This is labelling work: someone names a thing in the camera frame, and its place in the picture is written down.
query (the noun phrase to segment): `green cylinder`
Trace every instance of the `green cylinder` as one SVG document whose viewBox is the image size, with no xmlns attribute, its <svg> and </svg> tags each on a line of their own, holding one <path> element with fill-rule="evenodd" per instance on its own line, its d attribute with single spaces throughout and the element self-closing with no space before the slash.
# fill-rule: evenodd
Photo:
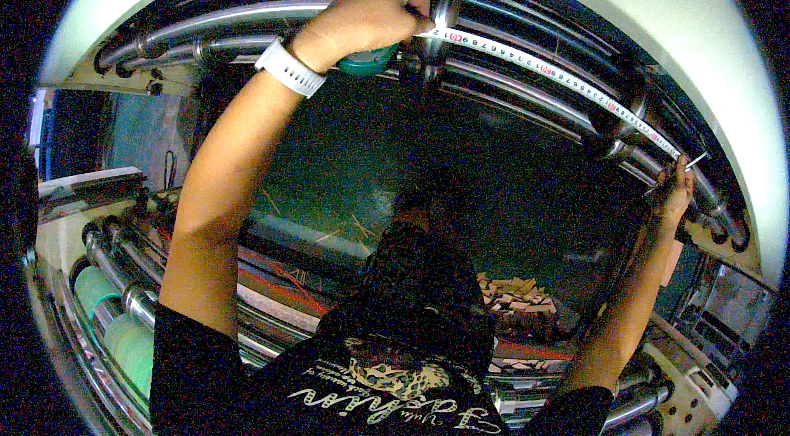
<svg viewBox="0 0 790 436">
<path fill-rule="evenodd" d="M 357 77 L 369 77 L 371 75 L 381 74 L 387 70 L 387 63 L 397 52 L 398 46 L 400 46 L 400 43 L 395 43 L 394 45 L 386 46 L 381 49 L 355 52 L 343 57 L 340 62 L 337 63 L 337 68 L 346 74 L 355 75 Z"/>
<path fill-rule="evenodd" d="M 88 320 L 93 321 L 93 312 L 96 306 L 110 297 L 120 298 L 120 294 L 110 283 L 110 280 L 96 266 L 83 268 L 74 283 L 74 293 L 80 301 L 82 309 L 88 314 Z"/>
<path fill-rule="evenodd" d="M 153 333 L 129 314 L 121 314 L 107 326 L 104 346 L 115 363 L 146 398 L 151 392 Z"/>
</svg>

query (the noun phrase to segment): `circular machine frame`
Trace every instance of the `circular machine frame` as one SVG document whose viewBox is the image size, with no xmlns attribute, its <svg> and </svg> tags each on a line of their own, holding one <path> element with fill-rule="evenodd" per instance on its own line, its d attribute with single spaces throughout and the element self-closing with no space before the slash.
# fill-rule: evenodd
<svg viewBox="0 0 790 436">
<path fill-rule="evenodd" d="M 57 86 L 154 0 L 73 0 L 39 81 Z M 732 0 L 577 0 L 630 37 L 680 86 L 727 156 L 752 218 L 765 284 L 777 288 L 788 234 L 788 173 L 776 97 Z"/>
</svg>

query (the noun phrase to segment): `green tape measure case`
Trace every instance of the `green tape measure case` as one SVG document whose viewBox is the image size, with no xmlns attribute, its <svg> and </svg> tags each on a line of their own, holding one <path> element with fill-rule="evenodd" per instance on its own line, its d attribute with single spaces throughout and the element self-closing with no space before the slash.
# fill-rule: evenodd
<svg viewBox="0 0 790 436">
<path fill-rule="evenodd" d="M 397 52 L 400 43 L 382 49 L 355 52 L 337 63 L 341 71 L 357 77 L 370 77 L 387 70 L 387 62 Z"/>
</svg>

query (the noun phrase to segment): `roller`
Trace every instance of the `roller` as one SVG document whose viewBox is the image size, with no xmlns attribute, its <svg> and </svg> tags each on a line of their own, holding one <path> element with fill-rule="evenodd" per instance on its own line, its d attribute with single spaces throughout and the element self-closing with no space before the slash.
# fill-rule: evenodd
<svg viewBox="0 0 790 436">
<path fill-rule="evenodd" d="M 104 332 L 104 346 L 121 371 L 146 398 L 151 392 L 153 333 L 127 313 L 116 317 Z"/>
<path fill-rule="evenodd" d="M 93 323 L 96 308 L 108 299 L 121 299 L 118 290 L 96 266 L 88 266 L 77 275 L 74 282 L 74 293 L 80 302 L 88 320 Z"/>
</svg>

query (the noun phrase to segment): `pipe fitting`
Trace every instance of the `pipe fitting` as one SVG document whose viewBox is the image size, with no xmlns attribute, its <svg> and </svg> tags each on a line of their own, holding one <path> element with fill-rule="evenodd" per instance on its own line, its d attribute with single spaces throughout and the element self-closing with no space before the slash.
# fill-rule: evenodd
<svg viewBox="0 0 790 436">
<path fill-rule="evenodd" d="M 462 0 L 431 0 L 433 8 L 430 18 L 438 27 L 453 27 L 458 22 L 458 10 Z M 424 38 L 421 50 L 421 77 L 424 84 L 435 82 L 441 74 L 449 46 L 434 38 Z"/>
</svg>

